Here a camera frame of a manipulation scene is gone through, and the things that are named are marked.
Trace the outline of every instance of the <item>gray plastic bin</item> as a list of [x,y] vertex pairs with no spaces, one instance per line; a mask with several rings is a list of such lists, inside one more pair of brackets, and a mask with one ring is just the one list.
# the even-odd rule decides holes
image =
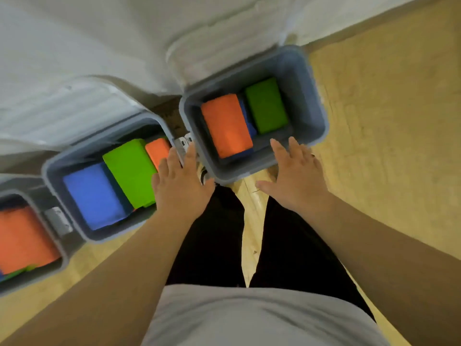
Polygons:
[[[286,128],[253,138],[252,155],[223,163],[207,131],[200,106],[224,94],[239,93],[254,83],[275,77],[291,124]],[[192,133],[200,160],[226,185],[276,163],[269,140],[275,138],[286,147],[288,137],[314,145],[328,133],[328,120],[317,92],[314,76],[305,54],[298,46],[283,46],[233,66],[221,74],[186,90],[179,104],[181,117]]]
[[42,176],[50,191],[58,198],[72,225],[89,242],[103,242],[139,227],[157,209],[156,205],[135,210],[126,219],[92,231],[64,184],[64,176],[102,161],[103,154],[135,138],[153,140],[174,138],[165,121],[158,115],[143,112],[112,125],[46,161]]
[[49,265],[24,272],[9,280],[0,282],[0,296],[19,290],[27,285],[45,279],[62,271],[69,264],[71,256],[84,244],[82,237],[76,232],[60,236],[56,228],[49,222],[44,211],[59,207],[58,200],[46,188],[43,179],[38,176],[11,175],[0,184],[0,209],[31,206],[42,222],[53,242],[56,244],[61,258]]

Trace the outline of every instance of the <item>finger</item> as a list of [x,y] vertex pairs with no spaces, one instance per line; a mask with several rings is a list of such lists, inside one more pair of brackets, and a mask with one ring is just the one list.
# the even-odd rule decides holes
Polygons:
[[263,191],[270,197],[274,198],[276,193],[276,183],[269,181],[257,181],[255,185],[260,191]]
[[319,159],[314,158],[314,165],[315,165],[315,167],[318,168],[318,169],[320,170],[320,172],[323,174],[322,163],[320,162]]
[[197,167],[197,153],[195,151],[194,142],[189,144],[187,148],[186,156],[184,157],[184,170],[187,172],[195,172]]
[[280,144],[279,141],[271,138],[271,147],[272,147],[272,150],[274,151],[275,160],[277,160],[279,164],[283,164],[287,162],[288,159],[290,159],[290,155],[288,154],[284,146]]
[[206,180],[203,187],[205,188],[206,195],[208,195],[211,198],[211,196],[213,195],[214,190],[216,188],[216,184],[214,182],[214,179]]
[[152,189],[154,193],[157,192],[159,184],[160,184],[160,175],[158,173],[155,173],[152,175]]
[[312,149],[306,145],[301,145],[301,151],[303,152],[303,158],[307,162],[312,162],[313,154]]
[[288,145],[290,147],[290,156],[296,160],[303,159],[303,151],[298,143],[298,141],[294,137],[290,137],[288,139]]
[[179,170],[181,170],[181,163],[179,162],[179,157],[175,147],[170,149],[168,153],[168,158],[166,158],[168,163],[168,177],[173,178]]
[[166,158],[160,160],[160,164],[158,165],[158,175],[160,176],[160,180],[165,179],[168,177],[169,170],[168,170],[168,163],[166,162]]

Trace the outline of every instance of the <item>wall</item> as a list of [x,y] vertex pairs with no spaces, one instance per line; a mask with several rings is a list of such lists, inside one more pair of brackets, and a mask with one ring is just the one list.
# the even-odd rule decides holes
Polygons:
[[[255,1],[1,0],[0,123],[2,107],[77,75],[112,76],[159,95],[180,93],[165,65],[168,46]],[[293,32],[304,45],[408,1],[305,0]],[[0,155],[7,149],[15,151],[2,148]]]

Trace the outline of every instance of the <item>forearm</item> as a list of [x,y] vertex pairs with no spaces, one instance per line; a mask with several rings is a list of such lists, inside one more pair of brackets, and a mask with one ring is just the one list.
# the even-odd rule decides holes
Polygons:
[[324,211],[301,215],[410,343],[461,344],[461,261],[337,197]]
[[139,345],[191,223],[154,214],[2,346]]

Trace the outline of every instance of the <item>white plastic lid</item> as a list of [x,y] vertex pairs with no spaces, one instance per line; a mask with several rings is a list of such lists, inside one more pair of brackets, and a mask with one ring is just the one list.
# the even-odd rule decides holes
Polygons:
[[310,0],[259,0],[200,27],[168,48],[166,62],[184,89],[248,57],[285,43]]
[[29,150],[60,151],[145,109],[108,81],[78,78],[2,107],[0,140]]

